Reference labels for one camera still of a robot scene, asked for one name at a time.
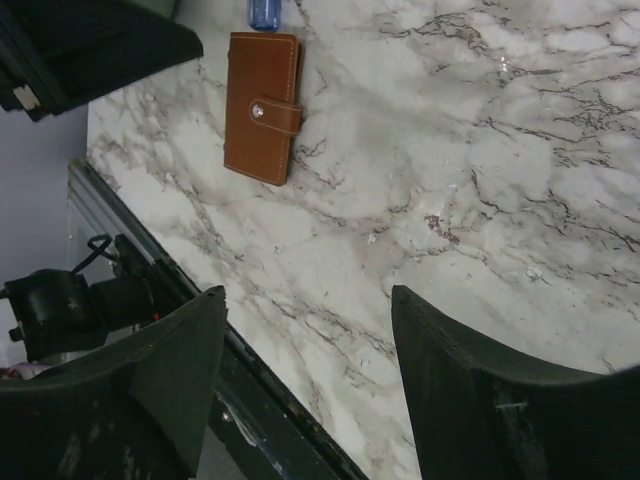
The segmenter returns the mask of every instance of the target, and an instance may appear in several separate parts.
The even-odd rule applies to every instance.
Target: dark green object
[[[117,343],[0,382],[3,478],[194,477],[225,322],[224,290],[211,289]]]
[[[530,357],[407,287],[392,316],[422,478],[640,478],[639,367],[601,376]]]

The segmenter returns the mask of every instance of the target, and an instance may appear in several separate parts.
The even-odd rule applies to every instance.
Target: transparent blue container
[[[249,26],[258,32],[276,32],[280,28],[281,0],[247,0]]]

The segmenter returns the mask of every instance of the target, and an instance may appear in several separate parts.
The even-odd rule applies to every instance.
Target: white marble countertop
[[[285,1],[282,188],[222,166],[243,2],[182,3],[205,57],[94,102],[89,157],[372,480],[419,478],[394,284],[552,362],[640,362],[638,0]]]

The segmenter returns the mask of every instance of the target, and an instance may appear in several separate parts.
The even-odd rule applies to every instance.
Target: black pointed object
[[[21,480],[196,474],[220,366],[224,289],[32,380],[0,381],[0,465]]]
[[[640,367],[545,362],[393,288],[393,333],[423,479],[640,479]]]
[[[0,106],[33,121],[202,54],[193,31],[125,0],[0,0]]]

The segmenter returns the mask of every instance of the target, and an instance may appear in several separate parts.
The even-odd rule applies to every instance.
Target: gray wall
[[[67,161],[86,139],[86,107],[35,124],[0,109],[0,284],[67,267]]]

